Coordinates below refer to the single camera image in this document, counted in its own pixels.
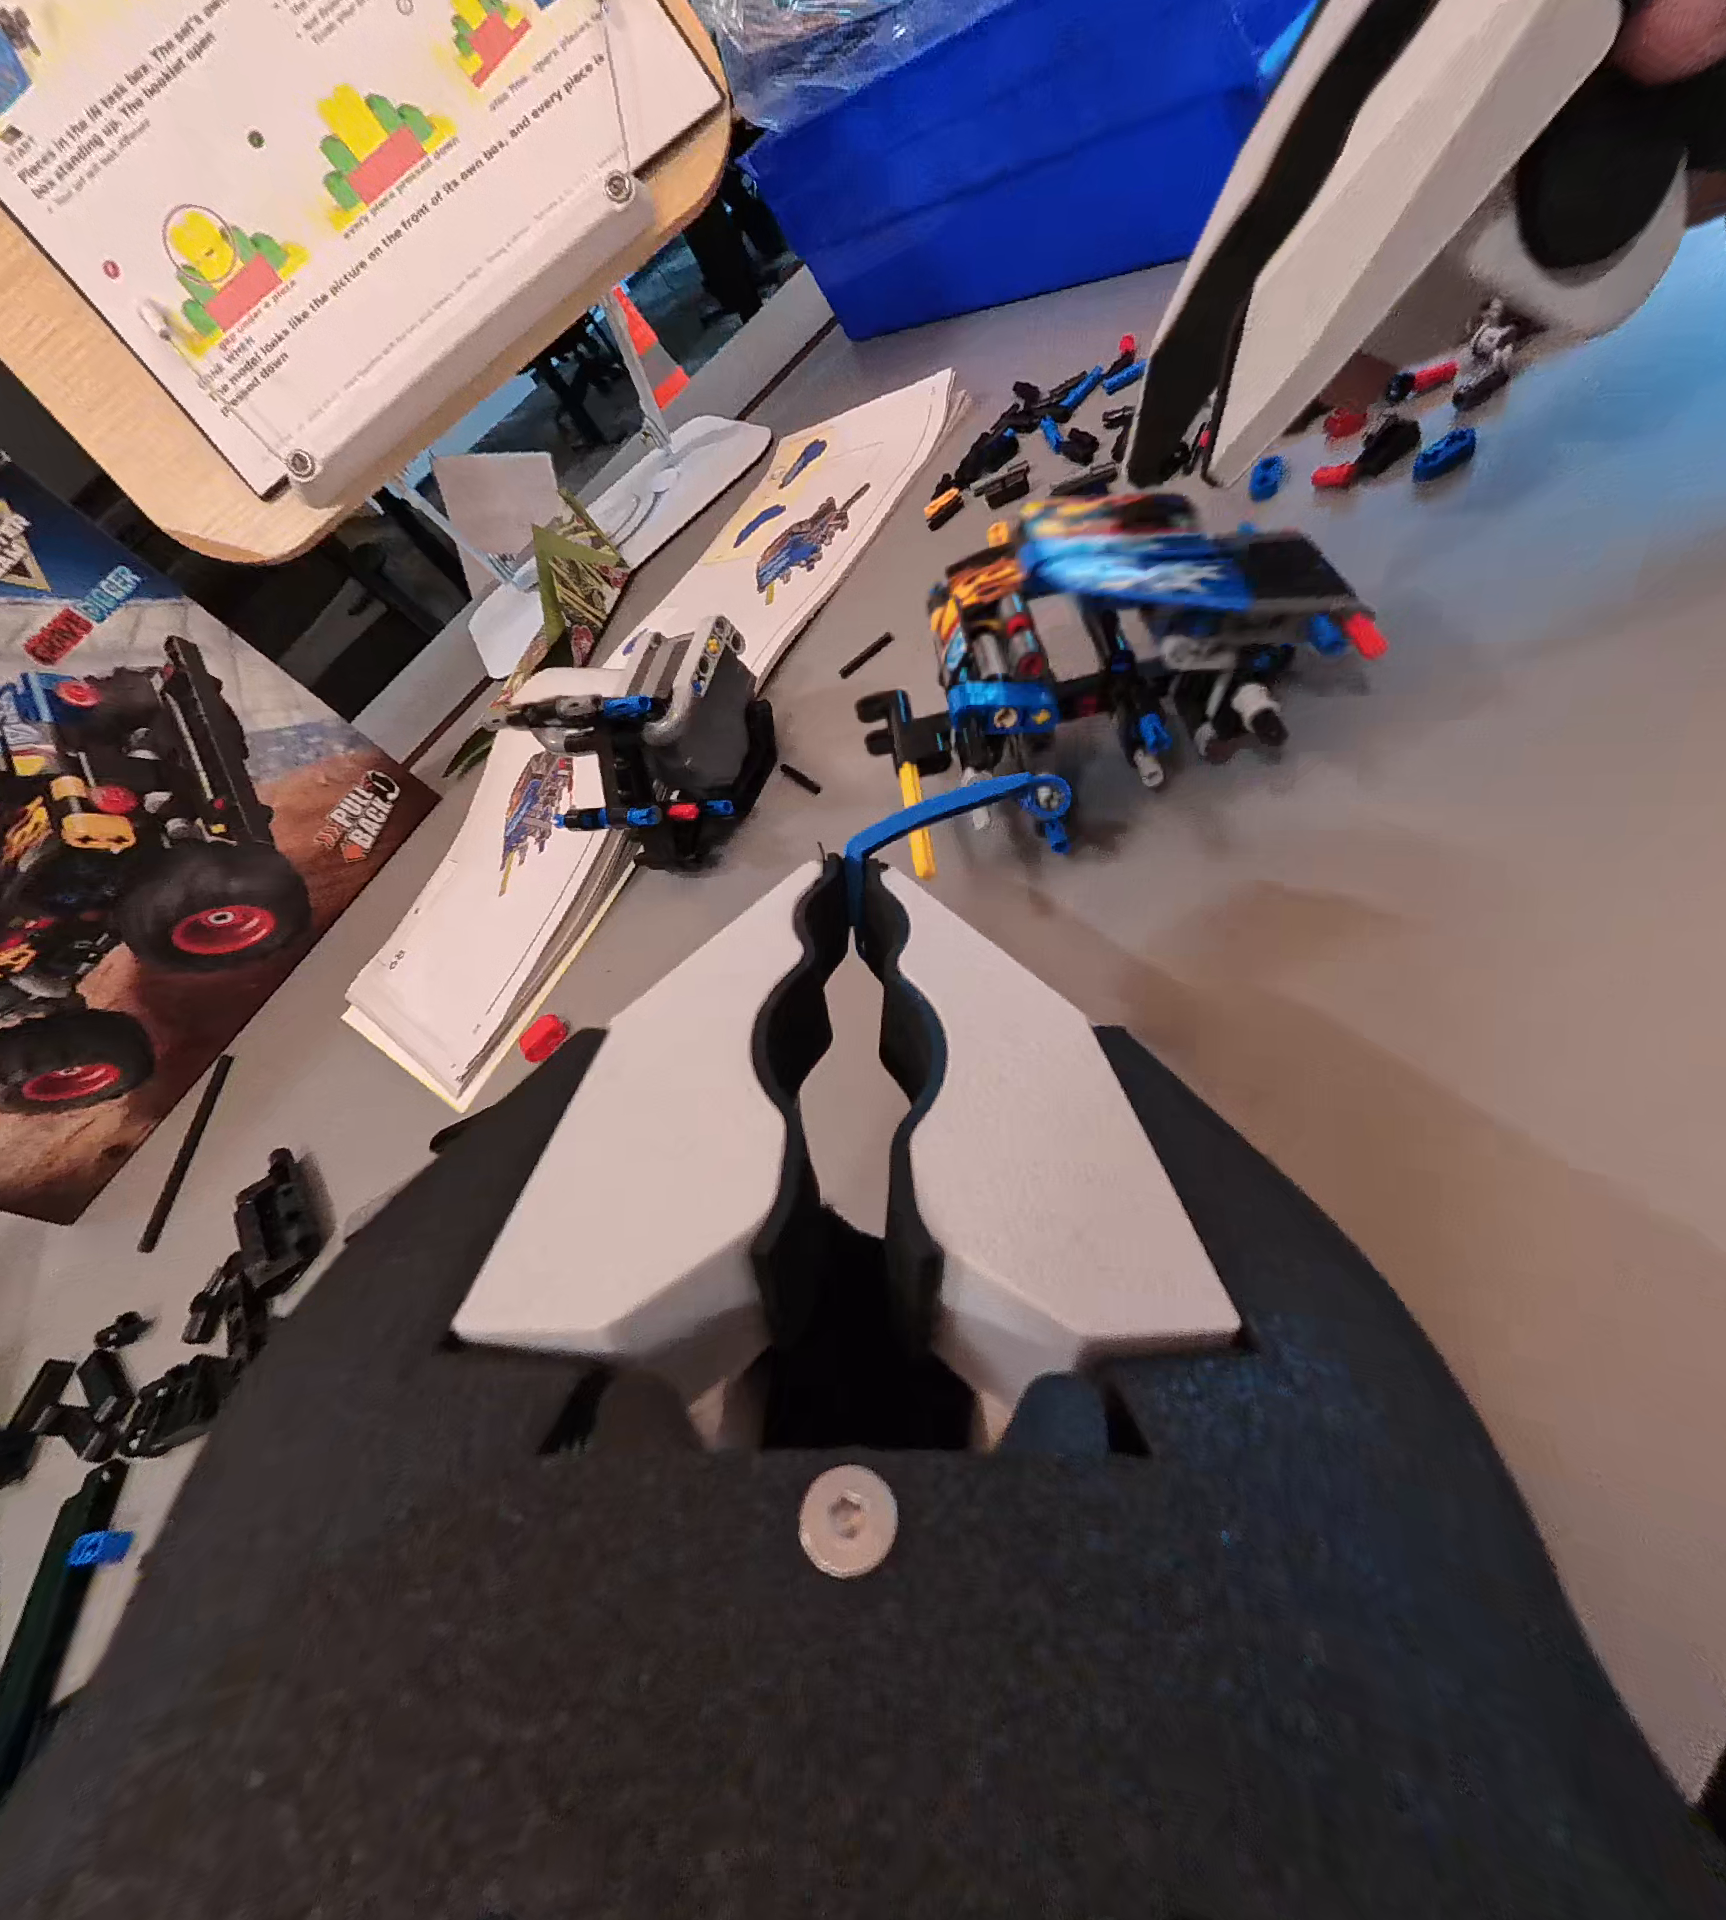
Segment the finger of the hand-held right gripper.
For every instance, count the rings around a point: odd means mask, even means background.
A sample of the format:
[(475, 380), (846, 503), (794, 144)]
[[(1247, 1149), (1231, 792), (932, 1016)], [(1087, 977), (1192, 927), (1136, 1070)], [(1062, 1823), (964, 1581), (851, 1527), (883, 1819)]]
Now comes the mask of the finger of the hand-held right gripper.
[(1207, 480), (1231, 485), (1371, 345), (1620, 26), (1619, 4), (1404, 4), (1404, 54), (1251, 297)]
[(1153, 333), (1126, 449), (1133, 485), (1170, 480), (1200, 419), (1220, 422), (1259, 275), (1328, 181), (1362, 107), (1401, 54), (1401, 2), (1325, 2), (1308, 14)]

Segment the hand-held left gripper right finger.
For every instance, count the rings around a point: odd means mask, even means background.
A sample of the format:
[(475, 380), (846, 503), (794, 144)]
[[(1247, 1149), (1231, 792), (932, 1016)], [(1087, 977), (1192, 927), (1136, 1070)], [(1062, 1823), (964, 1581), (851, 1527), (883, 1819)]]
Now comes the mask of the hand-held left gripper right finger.
[(870, 863), (859, 960), (881, 993), (883, 1254), (902, 1335), (969, 1389), (993, 1453), (1047, 1379), (1234, 1359), (1242, 1316), (1080, 1006)]

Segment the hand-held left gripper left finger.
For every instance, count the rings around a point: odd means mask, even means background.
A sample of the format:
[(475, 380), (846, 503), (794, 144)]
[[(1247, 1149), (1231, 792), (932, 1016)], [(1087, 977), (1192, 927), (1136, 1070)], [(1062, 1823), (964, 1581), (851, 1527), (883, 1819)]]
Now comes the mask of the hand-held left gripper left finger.
[(802, 1095), (851, 950), (844, 864), (809, 861), (596, 1040), (562, 1119), (455, 1313), (473, 1414), (517, 1453), (627, 1428), (716, 1453), (789, 1438), (858, 1273)]

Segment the partly built lego truck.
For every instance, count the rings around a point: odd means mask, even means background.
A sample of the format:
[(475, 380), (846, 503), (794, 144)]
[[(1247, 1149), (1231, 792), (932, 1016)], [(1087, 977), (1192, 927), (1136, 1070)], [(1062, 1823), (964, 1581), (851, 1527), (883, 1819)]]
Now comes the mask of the partly built lego truck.
[(1308, 537), (1214, 537), (1180, 493), (1028, 503), (947, 571), (925, 615), (939, 711), (907, 690), (858, 704), (903, 805), (993, 777), (1067, 778), (1067, 734), (1087, 726), (1160, 792), (1183, 751), (1217, 765), (1283, 750), (1281, 685), (1303, 655), (1388, 653), (1371, 603)]

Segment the blue curved lego piece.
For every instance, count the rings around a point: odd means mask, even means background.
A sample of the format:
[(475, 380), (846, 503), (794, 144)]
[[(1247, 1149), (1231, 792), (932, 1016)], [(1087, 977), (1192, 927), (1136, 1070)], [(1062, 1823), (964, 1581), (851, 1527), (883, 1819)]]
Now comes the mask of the blue curved lego piece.
[(1075, 805), (1075, 793), (1067, 778), (1048, 771), (974, 780), (949, 793), (908, 802), (870, 827), (858, 827), (858, 834), (844, 844), (841, 861), (846, 913), (863, 960), (876, 964), (881, 957), (881, 944), (868, 932), (870, 886), (881, 868), (878, 854), (900, 844), (910, 844), (913, 852), (920, 852), (918, 841), (932, 839), (935, 827), (1001, 804), (1018, 804), (1030, 820), (1045, 827), (1053, 852), (1069, 851), (1067, 819)]

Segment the pile of loose lego pieces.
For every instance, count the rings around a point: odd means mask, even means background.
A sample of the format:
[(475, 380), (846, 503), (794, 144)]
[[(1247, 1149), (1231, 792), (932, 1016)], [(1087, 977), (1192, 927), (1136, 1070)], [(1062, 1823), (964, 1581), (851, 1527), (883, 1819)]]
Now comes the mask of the pile of loose lego pieces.
[[(1538, 323), (1529, 323), (1492, 301), (1470, 333), (1470, 343), (1453, 356), (1415, 368), (1398, 368), (1384, 382), (1382, 407), (1323, 404), (1310, 405), (1293, 434), (1310, 424), (1322, 424), (1328, 448), (1345, 448), (1345, 459), (1315, 468), (1310, 483), (1318, 493), (1347, 493), (1361, 485), (1382, 478), (1396, 468), (1411, 468), (1416, 486), (1448, 478), (1458, 468), (1470, 468), (1475, 458), (1477, 434), (1472, 424), (1453, 424), (1433, 442), (1425, 441), (1416, 407), (1426, 399), (1448, 395), (1458, 415), (1480, 412), (1512, 385), (1514, 361), (1526, 343), (1538, 336)], [(1013, 402), (998, 415), (956, 468), (932, 486), (925, 502), (925, 529), (939, 532), (969, 503), (979, 500), (991, 507), (1020, 503), (1028, 493), (1026, 451), (1043, 444), (1055, 459), (1072, 468), (1067, 480), (1050, 486), (1059, 498), (1099, 498), (1126, 475), (1126, 454), (1131, 449), (1136, 407), (1123, 405), (1102, 417), (1111, 442), (1102, 458), (1099, 437), (1075, 422), (1075, 415), (1091, 399), (1116, 399), (1140, 382), (1146, 372), (1133, 336), (1123, 338), (1119, 356), (1106, 365), (1080, 372), (1048, 390), (1033, 382), (1016, 382)]]
[(186, 1355), (154, 1379), (127, 1354), (156, 1328), (127, 1311), (90, 1338), (83, 1359), (48, 1359), (0, 1419), (0, 1490), (23, 1483), (43, 1443), (87, 1465), (178, 1453), (215, 1428), (245, 1372), (271, 1337), (271, 1306), (309, 1273), (326, 1244), (326, 1214), (301, 1158), (271, 1153), (269, 1170), (233, 1202), (235, 1247), (191, 1296), (179, 1340)]

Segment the open lego instruction booklet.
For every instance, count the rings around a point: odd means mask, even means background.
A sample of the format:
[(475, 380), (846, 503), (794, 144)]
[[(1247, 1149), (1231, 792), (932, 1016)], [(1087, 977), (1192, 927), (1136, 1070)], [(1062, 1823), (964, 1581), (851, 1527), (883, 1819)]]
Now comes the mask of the open lego instruction booklet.
[[(770, 473), (677, 589), (605, 640), (566, 692), (660, 694), (677, 650), (726, 625), (763, 687), (918, 480), (957, 412), (956, 368), (780, 442)], [(492, 707), (493, 746), (449, 852), (348, 989), (345, 1018), (455, 1109), (510, 1050), (635, 859), (632, 827), (562, 827), (608, 807), (595, 753), (571, 756), (515, 709), (549, 697), (535, 670)]]

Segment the long black lego axle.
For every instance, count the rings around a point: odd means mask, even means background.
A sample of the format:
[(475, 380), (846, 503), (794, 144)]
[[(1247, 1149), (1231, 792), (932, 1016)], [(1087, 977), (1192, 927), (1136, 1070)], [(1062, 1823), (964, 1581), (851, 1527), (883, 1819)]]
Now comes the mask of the long black lego axle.
[(166, 1171), (159, 1192), (156, 1193), (156, 1205), (146, 1215), (146, 1227), (136, 1242), (136, 1252), (139, 1256), (156, 1254), (156, 1251), (159, 1251), (163, 1237), (169, 1229), (179, 1197), (190, 1183), (193, 1165), (196, 1165), (201, 1151), (206, 1131), (215, 1117), (220, 1099), (228, 1087), (233, 1068), (235, 1057), (227, 1053), (220, 1057), (215, 1060), (215, 1068), (210, 1070), (208, 1080), (201, 1085), (201, 1097), (196, 1112), (193, 1112), (190, 1127), (179, 1139), (179, 1149), (176, 1149), (171, 1168)]

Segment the grey lego motor assembly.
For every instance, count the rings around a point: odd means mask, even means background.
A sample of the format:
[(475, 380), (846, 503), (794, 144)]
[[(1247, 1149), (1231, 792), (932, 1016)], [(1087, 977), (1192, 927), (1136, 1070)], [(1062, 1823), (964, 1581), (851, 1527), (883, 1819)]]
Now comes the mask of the grey lego motor assembly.
[(701, 873), (778, 768), (772, 707), (721, 616), (640, 635), (610, 665), (542, 669), (493, 709), (493, 746), (520, 739), (507, 876), (571, 834), (622, 836), (655, 873)]

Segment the lego truck box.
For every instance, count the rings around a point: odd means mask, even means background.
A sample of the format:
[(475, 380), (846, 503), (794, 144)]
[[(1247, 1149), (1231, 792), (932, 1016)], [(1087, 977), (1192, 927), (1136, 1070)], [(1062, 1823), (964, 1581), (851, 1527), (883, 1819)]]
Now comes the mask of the lego truck box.
[(0, 468), (0, 1212), (78, 1222), (436, 805)]

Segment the dark long lego beam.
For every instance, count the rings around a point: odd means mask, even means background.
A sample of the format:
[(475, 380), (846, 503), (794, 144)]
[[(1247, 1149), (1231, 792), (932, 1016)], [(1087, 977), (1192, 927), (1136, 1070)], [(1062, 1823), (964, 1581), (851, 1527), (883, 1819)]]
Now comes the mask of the dark long lego beam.
[(90, 1470), (78, 1497), (65, 1502), (51, 1529), (29, 1597), (0, 1667), (0, 1809), (34, 1752), (51, 1710), (65, 1656), (73, 1644), (93, 1568), (72, 1564), (78, 1541), (100, 1532), (115, 1516), (129, 1467), (112, 1460)]

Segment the blue plastic bin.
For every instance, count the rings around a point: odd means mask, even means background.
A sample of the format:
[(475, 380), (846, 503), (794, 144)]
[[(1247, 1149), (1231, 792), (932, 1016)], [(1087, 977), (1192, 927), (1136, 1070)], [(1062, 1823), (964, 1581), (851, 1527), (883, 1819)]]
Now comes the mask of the blue plastic bin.
[(999, 4), (748, 157), (853, 343), (1183, 260), (1300, 2)]

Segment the clear plastic bag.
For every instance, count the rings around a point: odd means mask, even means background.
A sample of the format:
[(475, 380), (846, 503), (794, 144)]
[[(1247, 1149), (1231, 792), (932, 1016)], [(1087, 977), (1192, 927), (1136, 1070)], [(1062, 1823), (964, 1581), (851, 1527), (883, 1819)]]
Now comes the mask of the clear plastic bag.
[(694, 2), (736, 115), (782, 134), (897, 73), (976, 14), (969, 2)]

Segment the white board stand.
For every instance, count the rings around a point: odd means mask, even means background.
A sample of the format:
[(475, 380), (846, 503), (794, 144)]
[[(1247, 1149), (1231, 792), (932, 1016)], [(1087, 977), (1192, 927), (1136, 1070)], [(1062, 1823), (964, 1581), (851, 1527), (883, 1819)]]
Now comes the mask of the white board stand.
[[(701, 415), (672, 424), (665, 412), (645, 417), (640, 405), (640, 414), (645, 454), (595, 503), (584, 502), (632, 572), (687, 529), (719, 493), (728, 493), (733, 483), (743, 478), (772, 446), (770, 431), (743, 421)], [(492, 593), (480, 593), (471, 608), (470, 638), (485, 674), (493, 680), (515, 657), (515, 645), (500, 637), (515, 611), (515, 594), (534, 581), (535, 572), (525, 571)]]

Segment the green sticker sheet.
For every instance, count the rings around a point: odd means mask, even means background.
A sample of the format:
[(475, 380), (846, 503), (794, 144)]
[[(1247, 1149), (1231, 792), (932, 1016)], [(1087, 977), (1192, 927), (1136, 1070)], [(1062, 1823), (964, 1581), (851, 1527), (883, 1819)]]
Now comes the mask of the green sticker sheet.
[(616, 542), (569, 490), (549, 520), (534, 527), (532, 562), (535, 581), (517, 589), (515, 611), (500, 631), (515, 645), (515, 657), (498, 674), (497, 712), (515, 707), (544, 670), (591, 667), (632, 581)]

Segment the orange traffic cone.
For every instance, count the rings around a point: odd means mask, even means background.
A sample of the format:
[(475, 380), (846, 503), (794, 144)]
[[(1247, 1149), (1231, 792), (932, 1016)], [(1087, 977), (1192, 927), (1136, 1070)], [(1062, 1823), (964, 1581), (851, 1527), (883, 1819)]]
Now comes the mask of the orange traffic cone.
[(645, 417), (667, 412), (691, 387), (691, 373), (660, 345), (660, 335), (637, 308), (628, 287), (615, 284), (605, 294), (605, 319), (628, 358), (635, 387)]

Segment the white paper card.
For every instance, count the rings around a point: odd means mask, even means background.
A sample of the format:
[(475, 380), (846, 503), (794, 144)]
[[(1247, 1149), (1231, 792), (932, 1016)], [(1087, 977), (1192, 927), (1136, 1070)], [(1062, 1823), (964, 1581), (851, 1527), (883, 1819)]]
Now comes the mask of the white paper card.
[(535, 527), (561, 510), (557, 463), (549, 451), (438, 454), (431, 464), (441, 513), (461, 552), (468, 589), (535, 569)]

